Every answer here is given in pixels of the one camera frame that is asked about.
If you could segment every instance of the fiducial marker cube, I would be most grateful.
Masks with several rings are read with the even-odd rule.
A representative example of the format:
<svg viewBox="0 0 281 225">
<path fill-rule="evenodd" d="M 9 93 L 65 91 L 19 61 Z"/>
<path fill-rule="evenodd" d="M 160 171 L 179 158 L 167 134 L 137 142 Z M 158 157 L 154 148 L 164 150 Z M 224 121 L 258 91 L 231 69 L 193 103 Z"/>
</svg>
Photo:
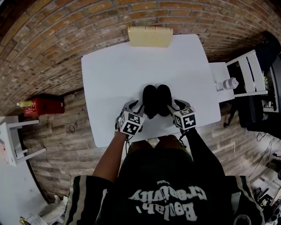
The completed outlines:
<svg viewBox="0 0 281 225">
<path fill-rule="evenodd" d="M 144 123 L 144 118 L 125 111 L 119 119 L 120 131 L 134 136 Z"/>
<path fill-rule="evenodd" d="M 196 126 L 195 110 L 193 107 L 183 109 L 173 113 L 176 126 L 182 130 L 187 130 Z"/>
</svg>

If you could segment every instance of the person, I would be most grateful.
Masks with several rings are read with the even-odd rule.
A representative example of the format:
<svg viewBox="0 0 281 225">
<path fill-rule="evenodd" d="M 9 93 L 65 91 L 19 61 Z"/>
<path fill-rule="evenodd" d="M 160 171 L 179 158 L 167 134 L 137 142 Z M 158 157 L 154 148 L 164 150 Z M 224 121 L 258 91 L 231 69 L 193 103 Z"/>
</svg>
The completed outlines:
<svg viewBox="0 0 281 225">
<path fill-rule="evenodd" d="M 119 169 L 127 136 L 118 131 L 93 175 L 74 178 L 64 225 L 233 224 L 231 192 L 219 160 L 195 128 L 186 137 L 192 158 L 169 135 L 155 148 L 147 141 L 132 143 Z"/>
</svg>

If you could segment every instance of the white table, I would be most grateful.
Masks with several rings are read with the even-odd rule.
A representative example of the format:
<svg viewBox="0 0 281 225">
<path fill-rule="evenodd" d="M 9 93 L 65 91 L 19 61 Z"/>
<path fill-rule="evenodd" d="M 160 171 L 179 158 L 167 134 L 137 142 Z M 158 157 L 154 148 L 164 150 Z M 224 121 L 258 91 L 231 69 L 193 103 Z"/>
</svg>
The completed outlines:
<svg viewBox="0 0 281 225">
<path fill-rule="evenodd" d="M 220 120 L 212 72 L 197 35 L 174 35 L 168 48 L 131 47 L 122 43 L 82 58 L 86 104 L 97 147 L 108 146 L 115 119 L 130 100 L 142 102 L 149 84 L 166 84 L 173 99 L 187 101 L 196 111 L 197 127 Z M 172 117 L 155 116 L 131 142 L 178 133 Z"/>
<path fill-rule="evenodd" d="M 230 79 L 230 75 L 225 62 L 211 62 L 209 63 L 209 65 L 215 83 L 223 82 L 227 79 Z M 234 99 L 235 96 L 234 96 L 233 89 L 217 91 L 217 98 L 218 98 L 218 102 L 225 102 Z"/>
<path fill-rule="evenodd" d="M 17 164 L 26 161 L 34 156 L 37 156 L 46 151 L 46 149 L 41 149 L 37 152 L 31 153 L 27 156 L 23 156 L 23 153 L 28 152 L 27 149 L 17 151 L 13 144 L 13 138 L 11 135 L 11 130 L 22 128 L 25 125 L 31 125 L 39 123 L 39 120 L 21 122 L 21 123 L 6 123 L 3 122 L 0 125 L 0 139 L 5 144 L 5 152 L 7 155 L 8 164 L 12 166 L 17 166 Z"/>
</svg>

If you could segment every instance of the wooden floor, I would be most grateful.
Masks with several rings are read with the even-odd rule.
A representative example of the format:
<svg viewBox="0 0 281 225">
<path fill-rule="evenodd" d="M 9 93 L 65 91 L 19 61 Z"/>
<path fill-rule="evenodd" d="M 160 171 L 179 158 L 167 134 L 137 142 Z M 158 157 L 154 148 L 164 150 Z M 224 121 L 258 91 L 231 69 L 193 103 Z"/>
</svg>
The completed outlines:
<svg viewBox="0 0 281 225">
<path fill-rule="evenodd" d="M 251 175 L 250 180 L 255 179 L 266 169 L 265 164 L 272 158 L 270 154 L 281 149 L 281 141 L 276 138 L 272 149 L 266 151 L 271 136 L 257 142 L 257 133 L 241 128 L 237 115 L 224 129 L 227 118 L 222 113 L 220 122 L 201 127 L 198 132 L 227 175 Z M 64 114 L 44 115 L 39 120 L 37 125 L 24 126 L 22 136 L 29 152 L 47 148 L 45 153 L 30 159 L 30 163 L 46 196 L 53 201 L 54 194 L 68 195 L 73 177 L 93 173 L 105 148 L 95 146 L 83 91 L 65 97 Z"/>
</svg>

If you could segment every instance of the black t-shirt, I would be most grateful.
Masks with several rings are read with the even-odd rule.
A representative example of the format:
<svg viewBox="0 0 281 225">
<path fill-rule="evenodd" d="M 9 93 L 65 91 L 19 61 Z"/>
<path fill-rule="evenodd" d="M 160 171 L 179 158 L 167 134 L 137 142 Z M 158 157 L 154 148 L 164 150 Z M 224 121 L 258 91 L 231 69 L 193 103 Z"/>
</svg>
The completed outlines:
<svg viewBox="0 0 281 225">
<path fill-rule="evenodd" d="M 115 184 L 76 177 L 64 224 L 210 224 L 222 197 L 217 181 L 206 183 L 187 152 L 141 149 L 125 158 Z"/>
</svg>

